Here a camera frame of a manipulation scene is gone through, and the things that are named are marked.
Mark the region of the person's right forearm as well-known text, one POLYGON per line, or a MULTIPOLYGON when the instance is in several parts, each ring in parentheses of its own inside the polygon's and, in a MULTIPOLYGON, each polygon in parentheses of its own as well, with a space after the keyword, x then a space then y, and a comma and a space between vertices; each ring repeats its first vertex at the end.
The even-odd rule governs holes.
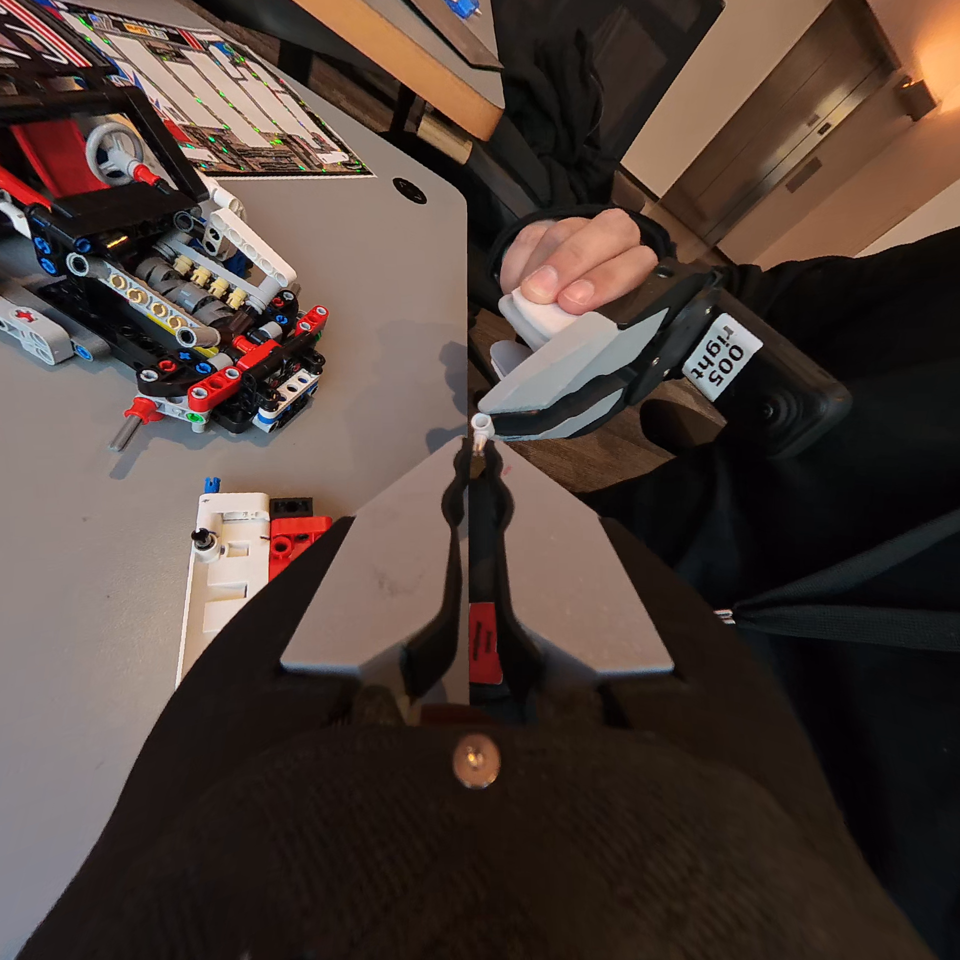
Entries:
POLYGON ((720 273, 731 296, 852 395, 958 404, 958 227, 868 256, 720 273))

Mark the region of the grey desk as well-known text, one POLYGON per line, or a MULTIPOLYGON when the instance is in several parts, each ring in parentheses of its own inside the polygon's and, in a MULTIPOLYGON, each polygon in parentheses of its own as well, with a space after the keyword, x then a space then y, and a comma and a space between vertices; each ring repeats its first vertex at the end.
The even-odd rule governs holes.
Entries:
POLYGON ((168 420, 108 444, 124 366, 2 345, 2 958, 86 859, 174 690, 188 540, 207 476, 350 515, 466 421, 466 205, 292 83, 374 177, 233 180, 258 234, 325 306, 312 404, 270 435, 168 420), (403 198, 395 177, 426 205, 403 198))

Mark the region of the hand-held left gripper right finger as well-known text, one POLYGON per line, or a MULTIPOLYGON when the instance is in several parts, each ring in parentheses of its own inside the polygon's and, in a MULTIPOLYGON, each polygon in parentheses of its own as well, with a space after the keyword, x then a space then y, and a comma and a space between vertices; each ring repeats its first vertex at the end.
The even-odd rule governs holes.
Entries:
POLYGON ((598 514, 505 443, 484 446, 503 506, 505 615, 543 690, 668 676, 674 660, 598 514))

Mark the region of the red white brick panel assembly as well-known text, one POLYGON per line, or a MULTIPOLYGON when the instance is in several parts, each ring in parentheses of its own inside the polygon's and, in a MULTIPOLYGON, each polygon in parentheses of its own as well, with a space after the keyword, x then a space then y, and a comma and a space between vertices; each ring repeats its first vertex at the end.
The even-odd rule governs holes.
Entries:
POLYGON ((332 524, 311 497, 226 492, 220 478, 205 478, 190 534, 176 686, 247 602, 332 524))

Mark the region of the black mesh office chair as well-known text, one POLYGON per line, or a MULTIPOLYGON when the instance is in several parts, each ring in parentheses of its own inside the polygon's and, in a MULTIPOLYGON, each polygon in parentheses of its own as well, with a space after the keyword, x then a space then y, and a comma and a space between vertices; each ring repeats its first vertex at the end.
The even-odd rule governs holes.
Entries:
POLYGON ((724 11, 708 1, 493 1, 505 112, 487 150, 533 210, 605 205, 619 162, 724 11))

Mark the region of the holographic sticker sheet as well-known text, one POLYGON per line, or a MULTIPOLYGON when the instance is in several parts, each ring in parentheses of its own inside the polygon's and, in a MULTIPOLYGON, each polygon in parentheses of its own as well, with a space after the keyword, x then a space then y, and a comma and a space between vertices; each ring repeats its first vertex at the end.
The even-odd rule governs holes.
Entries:
POLYGON ((374 171, 302 97, 240 44, 180 27, 54 2, 66 24, 141 90, 199 173, 215 179, 370 178, 374 171))

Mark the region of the brown door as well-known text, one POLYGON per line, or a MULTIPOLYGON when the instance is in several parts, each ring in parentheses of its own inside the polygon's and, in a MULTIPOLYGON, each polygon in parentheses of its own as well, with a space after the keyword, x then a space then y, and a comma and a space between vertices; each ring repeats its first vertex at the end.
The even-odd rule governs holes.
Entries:
POLYGON ((787 234, 883 139, 899 66, 867 2, 828 3, 664 194, 705 246, 749 261, 787 234))

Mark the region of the wooden board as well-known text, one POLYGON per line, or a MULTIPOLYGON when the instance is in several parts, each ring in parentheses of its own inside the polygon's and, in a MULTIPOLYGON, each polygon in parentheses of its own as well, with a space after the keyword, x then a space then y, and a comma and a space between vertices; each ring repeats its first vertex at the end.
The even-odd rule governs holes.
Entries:
POLYGON ((297 5, 468 134, 491 139, 505 109, 498 74, 464 62, 406 2, 297 5))

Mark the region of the person's black top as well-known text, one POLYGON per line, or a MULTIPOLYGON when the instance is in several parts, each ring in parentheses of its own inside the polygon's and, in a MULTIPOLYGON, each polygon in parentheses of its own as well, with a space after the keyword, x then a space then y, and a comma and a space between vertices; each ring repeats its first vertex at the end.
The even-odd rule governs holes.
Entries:
POLYGON ((582 500, 733 613, 870 867, 958 958, 958 530, 842 589, 807 585, 958 511, 958 404, 852 396, 794 458, 725 431, 582 500))

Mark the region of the wall lamp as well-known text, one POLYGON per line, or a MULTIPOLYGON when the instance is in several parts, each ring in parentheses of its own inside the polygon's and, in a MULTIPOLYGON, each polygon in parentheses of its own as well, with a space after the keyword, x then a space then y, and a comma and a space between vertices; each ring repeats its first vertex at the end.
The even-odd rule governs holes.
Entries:
POLYGON ((934 112, 940 101, 923 78, 904 75, 895 87, 897 102, 904 115, 917 123, 934 112))

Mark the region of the person's right hand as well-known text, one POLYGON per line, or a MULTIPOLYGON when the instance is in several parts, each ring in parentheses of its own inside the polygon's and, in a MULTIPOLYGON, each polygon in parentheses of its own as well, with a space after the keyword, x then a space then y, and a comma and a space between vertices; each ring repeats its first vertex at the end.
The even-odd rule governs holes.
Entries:
POLYGON ((636 290, 661 258, 637 219, 612 207, 525 225, 499 258, 498 283, 503 294, 582 315, 636 290))

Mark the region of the brick car model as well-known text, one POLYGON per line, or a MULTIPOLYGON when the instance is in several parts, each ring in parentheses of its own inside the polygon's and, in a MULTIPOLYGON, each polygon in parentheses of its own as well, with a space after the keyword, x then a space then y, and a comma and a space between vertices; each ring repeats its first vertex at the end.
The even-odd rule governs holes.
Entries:
POLYGON ((113 451, 166 419, 279 431, 317 391, 329 312, 110 75, 2 59, 2 334, 48 367, 131 370, 113 451))

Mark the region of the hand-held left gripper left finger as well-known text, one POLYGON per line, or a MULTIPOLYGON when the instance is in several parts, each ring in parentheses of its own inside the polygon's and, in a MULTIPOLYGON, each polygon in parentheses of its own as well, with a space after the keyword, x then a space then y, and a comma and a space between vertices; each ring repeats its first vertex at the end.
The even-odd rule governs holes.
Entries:
POLYGON ((464 438, 361 507, 284 650, 289 672, 407 695, 404 648, 441 611, 450 550, 442 496, 464 438))

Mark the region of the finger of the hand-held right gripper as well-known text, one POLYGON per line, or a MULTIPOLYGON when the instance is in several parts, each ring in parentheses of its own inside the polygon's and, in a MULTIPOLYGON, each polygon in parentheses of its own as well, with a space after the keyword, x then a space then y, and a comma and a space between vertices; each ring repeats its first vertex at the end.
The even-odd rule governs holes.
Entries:
POLYGON ((623 408, 624 395, 639 378, 636 370, 615 370, 588 380, 547 370, 518 379, 510 375, 490 391, 493 437, 540 441, 591 432, 623 408))
POLYGON ((539 412, 636 359, 651 342, 668 311, 627 326, 593 311, 576 318, 537 349, 502 340, 490 346, 498 382, 478 402, 482 415, 539 412))

